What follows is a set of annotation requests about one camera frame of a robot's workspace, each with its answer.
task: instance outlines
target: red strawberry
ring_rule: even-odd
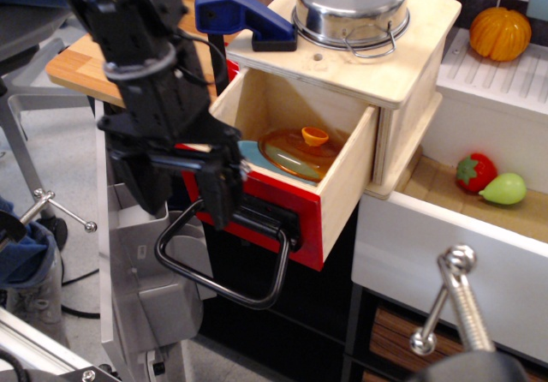
[[[468,155],[456,168],[456,180],[471,192],[484,189],[497,175],[497,167],[483,153]]]

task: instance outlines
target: blue clamp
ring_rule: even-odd
[[[202,33],[225,35],[253,31],[254,51],[295,51],[293,24],[257,0],[196,0],[196,28]]]

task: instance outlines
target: green pear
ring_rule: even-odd
[[[512,205],[525,198],[527,187],[521,176],[509,172],[497,176],[479,194],[490,202]]]

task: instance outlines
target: black cable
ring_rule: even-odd
[[[80,277],[77,277],[77,278],[74,278],[74,279],[69,279],[68,281],[63,281],[64,277],[65,277],[65,263],[63,261],[63,257],[61,258],[61,268],[62,268],[62,273],[61,273],[61,286],[66,286],[66,285],[70,285],[70,284],[74,284],[78,281],[81,281],[82,279],[86,279],[88,277],[90,277],[91,275],[95,275],[96,273],[99,272],[99,269],[96,269],[94,271],[91,271],[91,272],[88,272],[88,273],[85,273],[84,275],[81,275]],[[71,307],[66,307],[65,305],[61,305],[61,311],[62,312],[65,312],[69,315],[73,315],[77,318],[84,318],[84,319],[101,319],[101,314],[100,313],[94,313],[94,312],[84,312],[84,311],[79,311],[78,309],[73,309]]]
[[[0,359],[6,361],[9,365],[13,367],[15,374],[17,375],[18,382],[29,381],[27,371],[23,368],[23,366],[21,365],[19,360],[15,358],[15,356],[11,355],[5,350],[0,349]]]
[[[95,271],[85,273],[81,277],[77,277],[77,278],[74,278],[74,279],[69,279],[68,281],[63,282],[62,286],[67,286],[67,285],[70,285],[70,284],[74,284],[75,282],[81,281],[82,279],[86,279],[86,278],[90,277],[91,275],[95,275],[98,272],[99,272],[99,269],[96,269]]]
[[[101,319],[100,313],[94,313],[94,312],[83,312],[79,311],[78,309],[73,309],[71,307],[66,307],[65,305],[61,305],[61,310],[69,315],[73,315],[77,318],[84,318],[84,319]]]
[[[190,35],[189,33],[183,31],[182,29],[178,29],[177,33],[184,39],[190,39],[191,41],[201,42],[202,44],[206,44],[207,46],[209,46],[210,49],[214,50],[220,56],[220,60],[223,62],[223,69],[222,69],[223,75],[221,75],[219,78],[216,78],[215,83],[224,81],[226,79],[226,75],[228,73],[228,67],[226,64],[226,56],[221,52],[221,50],[219,50],[211,41],[208,41],[207,39],[203,39],[201,37],[195,37],[193,35]],[[201,85],[213,85],[213,82],[205,81],[199,78],[198,76],[190,72],[188,69],[185,69],[180,65],[177,65],[177,68],[179,68],[183,72],[183,74],[185,74],[187,77],[192,78],[194,81],[198,82]]]

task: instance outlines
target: black drawer handle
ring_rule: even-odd
[[[271,287],[268,294],[255,298],[249,295],[242,294],[236,290],[227,288],[226,286],[216,282],[213,278],[196,271],[190,266],[184,265],[182,262],[171,258],[166,252],[168,242],[173,236],[188,222],[190,219],[203,209],[204,201],[197,199],[188,209],[186,209],[170,226],[168,226],[156,241],[154,253],[156,258],[163,266],[172,270],[179,275],[184,276],[197,284],[203,285],[206,288],[212,289],[219,295],[243,305],[251,309],[267,309],[274,305],[283,287],[285,273],[289,262],[290,239],[285,230],[277,231],[277,240],[280,242],[280,250],[277,254],[276,266],[274,268],[274,276],[272,278]]]

